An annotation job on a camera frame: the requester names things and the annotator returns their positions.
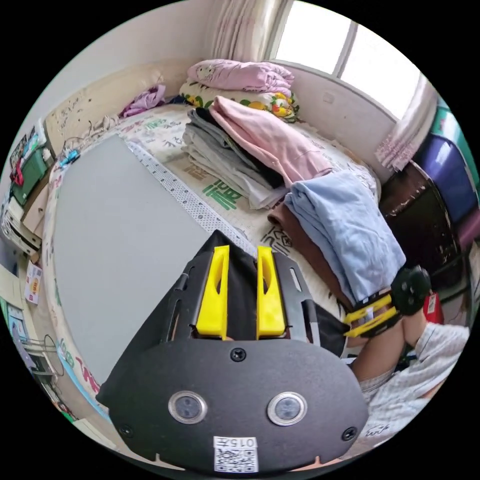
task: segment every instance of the folded clothes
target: folded clothes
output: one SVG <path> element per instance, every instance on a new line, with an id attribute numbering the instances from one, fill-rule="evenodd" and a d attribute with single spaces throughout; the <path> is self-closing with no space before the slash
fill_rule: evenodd
<path id="1" fill-rule="evenodd" d="M 189 112 L 189 117 L 193 118 L 194 110 Z M 210 135 L 210 132 L 203 130 L 195 122 L 187 123 L 185 125 L 184 138 L 189 143 L 199 144 L 202 150 L 208 152 L 209 150 L 216 153 L 216 157 L 222 159 L 222 163 L 227 166 L 229 170 L 241 172 L 258 184 L 262 185 L 266 190 L 273 190 L 267 181 L 248 163 L 245 163 L 232 149 L 223 147 L 223 144 L 217 141 L 217 138 Z"/>
<path id="2" fill-rule="evenodd" d="M 272 207 L 285 196 L 285 187 L 275 190 L 266 188 L 259 183 L 258 180 L 262 178 L 255 171 L 249 169 L 235 155 L 227 157 L 218 149 L 213 149 L 212 142 L 207 138 L 208 135 L 203 130 L 188 123 L 183 134 L 185 146 L 182 150 L 190 155 L 194 164 L 247 198 L 251 209 Z"/>
<path id="3" fill-rule="evenodd" d="M 405 264 L 375 200 L 352 172 L 296 182 L 284 202 L 353 305 L 389 288 Z"/>
<path id="4" fill-rule="evenodd" d="M 215 138 L 217 138 L 220 145 L 225 148 L 231 148 L 243 162 L 249 165 L 253 170 L 256 170 L 273 189 L 285 185 L 282 175 L 264 165 L 260 160 L 255 158 L 251 153 L 246 151 L 229 137 L 225 130 L 223 130 L 218 122 L 212 117 L 209 110 L 206 108 L 196 108 L 191 111 L 189 117 L 193 124 L 210 132 Z"/>
<path id="5" fill-rule="evenodd" d="M 215 97 L 209 111 L 235 142 L 281 174 L 286 187 L 332 170 L 321 146 L 266 111 L 222 96 Z"/>
<path id="6" fill-rule="evenodd" d="M 352 302 L 342 291 L 339 279 L 325 260 L 324 254 L 305 233 L 297 217 L 284 202 L 268 214 L 268 221 L 279 226 L 288 235 L 293 248 L 305 258 L 313 271 L 325 282 L 330 292 L 343 305 L 345 311 L 351 312 L 353 310 Z"/>
<path id="7" fill-rule="evenodd" d="M 241 62 L 217 58 L 203 60 L 187 70 L 189 78 L 207 87 L 246 92 L 281 92 L 292 96 L 294 76 L 281 65 L 268 61 Z"/>

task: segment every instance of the brown cabinet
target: brown cabinet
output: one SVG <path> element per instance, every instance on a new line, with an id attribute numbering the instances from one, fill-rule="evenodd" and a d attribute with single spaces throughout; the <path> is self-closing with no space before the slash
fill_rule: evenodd
<path id="1" fill-rule="evenodd" d="M 453 287 L 464 273 L 464 259 L 447 208 L 429 176 L 411 162 L 383 186 L 379 208 L 406 256 L 420 265 L 432 288 Z"/>

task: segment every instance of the sticker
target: sticker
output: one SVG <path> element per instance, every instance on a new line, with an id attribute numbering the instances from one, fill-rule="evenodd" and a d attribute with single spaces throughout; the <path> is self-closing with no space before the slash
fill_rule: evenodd
<path id="1" fill-rule="evenodd" d="M 25 298 L 37 305 L 39 303 L 40 280 L 42 278 L 42 269 L 35 266 L 31 261 L 28 262 L 25 280 Z"/>
<path id="2" fill-rule="evenodd" d="M 255 437 L 214 436 L 214 471 L 252 474 L 259 471 Z"/>
<path id="3" fill-rule="evenodd" d="M 435 311 L 435 305 L 436 305 L 436 298 L 437 296 L 436 295 L 431 295 L 430 296 L 430 299 L 428 300 L 428 309 L 426 311 L 426 313 L 428 315 L 432 314 L 434 311 Z"/>

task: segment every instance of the white curtain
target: white curtain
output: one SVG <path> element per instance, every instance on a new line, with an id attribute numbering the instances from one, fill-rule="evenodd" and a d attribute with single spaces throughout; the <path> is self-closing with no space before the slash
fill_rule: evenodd
<path id="1" fill-rule="evenodd" d="M 389 170 L 401 171 L 427 137 L 435 118 L 437 91 L 420 74 L 413 98 L 403 118 L 378 146 L 375 156 Z"/>
<path id="2" fill-rule="evenodd" d="M 261 62 L 284 0 L 215 0 L 210 58 Z"/>

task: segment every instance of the wall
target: wall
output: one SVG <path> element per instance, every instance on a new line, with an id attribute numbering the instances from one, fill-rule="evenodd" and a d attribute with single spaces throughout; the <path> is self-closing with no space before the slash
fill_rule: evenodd
<path id="1" fill-rule="evenodd" d="M 285 66 L 295 75 L 292 89 L 298 97 L 300 118 L 358 155 L 385 182 L 391 173 L 374 154 L 395 125 L 394 120 L 346 85 L 300 66 Z"/>
<path id="2" fill-rule="evenodd" d="M 184 0 L 157 8 L 123 23 L 93 42 L 43 91 L 21 125 L 10 152 L 39 118 L 44 118 L 68 96 L 95 80 L 135 64 L 203 57 L 213 1 Z M 10 165 L 6 165 L 0 180 L 0 198 L 8 187 L 9 175 Z"/>

